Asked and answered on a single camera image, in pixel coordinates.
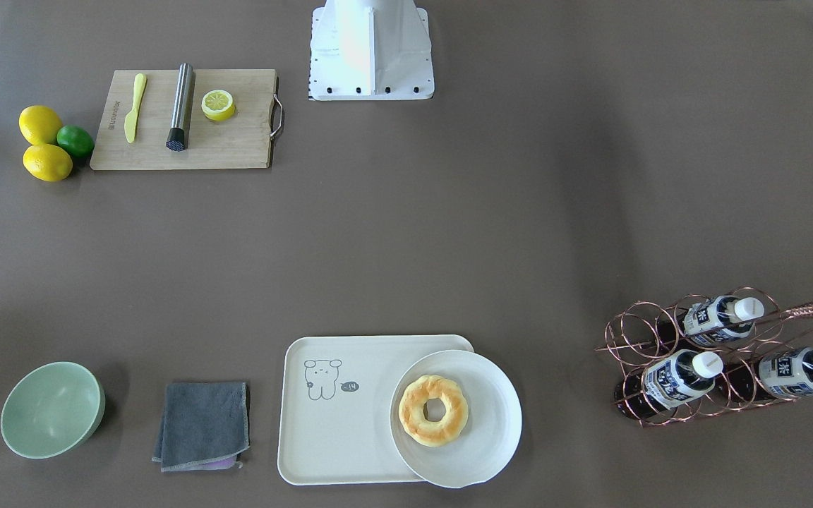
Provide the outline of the white plate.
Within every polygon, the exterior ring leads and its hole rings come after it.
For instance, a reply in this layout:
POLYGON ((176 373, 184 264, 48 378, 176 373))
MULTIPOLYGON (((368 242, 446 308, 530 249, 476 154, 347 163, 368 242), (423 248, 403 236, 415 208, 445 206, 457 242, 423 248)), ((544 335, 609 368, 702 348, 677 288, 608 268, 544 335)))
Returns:
POLYGON ((440 488, 484 483, 510 462, 522 434, 522 405, 497 364, 472 351, 436 351, 416 361, 397 383, 390 402, 391 437, 397 453, 417 476, 440 488), (427 447, 403 430, 398 403, 423 374, 454 380, 468 403, 468 422, 455 441, 427 447))

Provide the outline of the cream tray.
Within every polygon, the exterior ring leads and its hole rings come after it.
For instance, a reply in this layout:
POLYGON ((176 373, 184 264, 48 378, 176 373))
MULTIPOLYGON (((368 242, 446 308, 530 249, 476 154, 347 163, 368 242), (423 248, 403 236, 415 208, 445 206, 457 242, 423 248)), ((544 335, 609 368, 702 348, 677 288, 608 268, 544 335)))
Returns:
POLYGON ((457 334, 302 337, 284 358, 277 468, 292 485, 419 481, 392 439, 403 374, 436 351, 472 351, 457 334))

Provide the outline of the tea bottle top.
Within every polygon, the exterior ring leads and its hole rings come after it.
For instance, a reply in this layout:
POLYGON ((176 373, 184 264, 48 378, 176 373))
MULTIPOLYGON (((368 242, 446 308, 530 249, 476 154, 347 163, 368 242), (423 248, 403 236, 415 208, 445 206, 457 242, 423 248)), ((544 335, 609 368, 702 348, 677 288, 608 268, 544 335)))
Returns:
POLYGON ((717 296, 695 303, 683 315, 657 324, 658 338, 667 347, 684 341, 699 348, 713 348, 748 338, 754 321, 765 315, 756 297, 717 296))

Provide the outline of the yellow lemon upper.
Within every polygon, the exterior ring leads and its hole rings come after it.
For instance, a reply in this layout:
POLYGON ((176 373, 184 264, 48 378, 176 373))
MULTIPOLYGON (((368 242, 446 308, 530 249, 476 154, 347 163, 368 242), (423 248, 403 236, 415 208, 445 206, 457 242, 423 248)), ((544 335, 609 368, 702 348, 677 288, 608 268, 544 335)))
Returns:
POLYGON ((57 134, 64 123, 51 107, 32 105, 20 113, 18 125, 30 145, 47 145, 57 143, 57 134))

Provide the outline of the tea bottle front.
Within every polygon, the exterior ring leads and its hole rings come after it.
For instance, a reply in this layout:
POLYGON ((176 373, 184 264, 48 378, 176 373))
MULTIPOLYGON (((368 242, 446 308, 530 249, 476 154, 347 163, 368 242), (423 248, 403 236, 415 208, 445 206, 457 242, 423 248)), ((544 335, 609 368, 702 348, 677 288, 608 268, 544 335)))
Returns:
POLYGON ((621 380, 614 389, 614 404, 627 418, 644 421, 706 395, 724 367, 713 351, 680 349, 621 380))
POLYGON ((748 365, 732 365, 717 379, 730 401, 794 401, 813 397, 813 347, 769 353, 748 365))

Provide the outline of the half lemon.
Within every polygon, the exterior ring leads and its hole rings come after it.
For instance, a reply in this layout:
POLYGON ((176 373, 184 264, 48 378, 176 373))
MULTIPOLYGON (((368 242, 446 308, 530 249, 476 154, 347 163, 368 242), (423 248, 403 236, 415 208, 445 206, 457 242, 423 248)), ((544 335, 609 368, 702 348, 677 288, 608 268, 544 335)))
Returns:
POLYGON ((207 91, 201 99, 200 107, 203 115, 212 121, 224 121, 236 113, 233 95, 221 89, 207 91))

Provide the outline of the donut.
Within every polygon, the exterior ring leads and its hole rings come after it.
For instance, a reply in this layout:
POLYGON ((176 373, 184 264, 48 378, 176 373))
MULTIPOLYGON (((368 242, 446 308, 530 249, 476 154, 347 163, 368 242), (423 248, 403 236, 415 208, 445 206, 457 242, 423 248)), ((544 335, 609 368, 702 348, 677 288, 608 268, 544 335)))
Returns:
POLYGON ((426 374, 411 382, 398 402, 398 418, 403 430, 427 447, 441 447, 457 440, 469 415, 470 407, 461 386, 438 374, 426 374), (438 421, 430 421, 425 416, 426 403, 431 399, 439 399, 445 408, 445 415, 438 421))

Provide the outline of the green lime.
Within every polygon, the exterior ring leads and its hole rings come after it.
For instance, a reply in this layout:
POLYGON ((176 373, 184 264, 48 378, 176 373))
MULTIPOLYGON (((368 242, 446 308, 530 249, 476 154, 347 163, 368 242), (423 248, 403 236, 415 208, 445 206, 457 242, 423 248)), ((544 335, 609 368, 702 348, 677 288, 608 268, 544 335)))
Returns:
POLYGON ((56 145, 64 149, 71 157, 84 159, 92 155, 95 141, 90 133, 81 126, 65 125, 56 133, 56 145))

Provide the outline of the tea bottle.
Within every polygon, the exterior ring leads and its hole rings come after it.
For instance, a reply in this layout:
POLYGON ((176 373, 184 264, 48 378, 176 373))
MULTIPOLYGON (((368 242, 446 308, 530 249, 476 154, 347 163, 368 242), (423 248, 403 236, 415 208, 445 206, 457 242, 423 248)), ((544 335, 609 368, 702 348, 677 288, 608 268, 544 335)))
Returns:
POLYGON ((614 389, 614 404, 627 418, 644 421, 706 395, 724 367, 713 351, 680 349, 621 380, 614 389))
POLYGON ((713 348, 748 338, 754 321, 765 315, 756 297, 717 296, 695 303, 683 315, 657 324, 658 338, 667 347, 684 341, 699 348, 713 348))
POLYGON ((813 347, 769 353, 748 365, 732 365, 717 379, 730 401, 794 401, 813 397, 813 347))

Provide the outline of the grey folded cloth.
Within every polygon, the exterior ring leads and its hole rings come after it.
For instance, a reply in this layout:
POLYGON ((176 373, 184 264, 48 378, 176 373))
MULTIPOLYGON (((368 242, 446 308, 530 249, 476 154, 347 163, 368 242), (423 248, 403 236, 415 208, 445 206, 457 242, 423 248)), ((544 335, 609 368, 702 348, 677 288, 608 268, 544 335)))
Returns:
POLYGON ((161 472, 227 470, 249 447, 248 386, 243 380, 167 385, 151 458, 161 472))

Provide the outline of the yellow lemon lower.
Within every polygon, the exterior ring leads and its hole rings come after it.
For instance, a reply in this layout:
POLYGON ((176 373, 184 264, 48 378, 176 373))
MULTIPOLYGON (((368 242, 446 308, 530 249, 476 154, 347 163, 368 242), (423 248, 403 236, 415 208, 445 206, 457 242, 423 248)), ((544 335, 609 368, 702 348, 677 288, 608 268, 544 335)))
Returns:
POLYGON ((23 154, 23 165, 32 176, 44 182, 59 182, 70 176, 71 156, 58 145, 31 145, 23 154))

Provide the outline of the green bowl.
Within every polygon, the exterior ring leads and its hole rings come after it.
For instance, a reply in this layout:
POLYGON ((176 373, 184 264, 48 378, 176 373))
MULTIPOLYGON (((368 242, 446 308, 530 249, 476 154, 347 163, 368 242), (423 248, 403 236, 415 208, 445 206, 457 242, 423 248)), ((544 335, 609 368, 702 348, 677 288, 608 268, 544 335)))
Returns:
POLYGON ((104 415, 103 386, 88 368, 55 361, 16 383, 4 402, 0 431, 25 459, 51 459, 86 442, 104 415))

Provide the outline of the wooden cutting board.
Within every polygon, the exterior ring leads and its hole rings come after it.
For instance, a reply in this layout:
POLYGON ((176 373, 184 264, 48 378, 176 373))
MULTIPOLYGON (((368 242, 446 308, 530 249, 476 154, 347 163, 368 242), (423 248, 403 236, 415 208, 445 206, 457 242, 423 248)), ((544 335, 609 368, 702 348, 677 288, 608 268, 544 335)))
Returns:
POLYGON ((180 71, 143 71, 147 78, 135 141, 125 136, 125 118, 133 101, 137 70, 116 70, 104 101, 99 132, 90 158, 95 171, 265 169, 270 167, 275 119, 283 109, 275 101, 278 74, 273 68, 194 68, 189 111, 183 120, 185 148, 167 147, 180 71), (226 90, 236 111, 215 122, 201 110, 204 94, 226 90))

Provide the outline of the yellow lemon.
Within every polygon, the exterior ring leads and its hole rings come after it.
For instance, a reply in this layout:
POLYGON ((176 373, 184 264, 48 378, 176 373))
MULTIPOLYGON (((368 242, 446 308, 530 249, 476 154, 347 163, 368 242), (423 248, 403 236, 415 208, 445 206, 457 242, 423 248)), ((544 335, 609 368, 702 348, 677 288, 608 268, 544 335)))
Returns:
POLYGON ((23 154, 23 165, 32 176, 44 182, 59 182, 70 176, 71 156, 58 145, 31 145, 23 154))
POLYGON ((20 113, 18 125, 30 145, 47 145, 57 143, 57 134, 64 123, 51 107, 32 105, 20 113))

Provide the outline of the yellow plastic knife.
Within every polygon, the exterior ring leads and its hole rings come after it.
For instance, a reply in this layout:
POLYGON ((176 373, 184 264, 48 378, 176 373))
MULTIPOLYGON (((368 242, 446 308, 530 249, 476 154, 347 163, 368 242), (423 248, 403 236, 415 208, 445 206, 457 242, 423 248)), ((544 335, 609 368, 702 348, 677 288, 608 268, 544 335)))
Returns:
POLYGON ((138 117, 140 107, 147 86, 147 76, 138 72, 133 77, 133 94, 131 98, 131 109, 127 112, 124 119, 124 135, 128 144, 133 144, 136 140, 136 131, 138 131, 138 117))

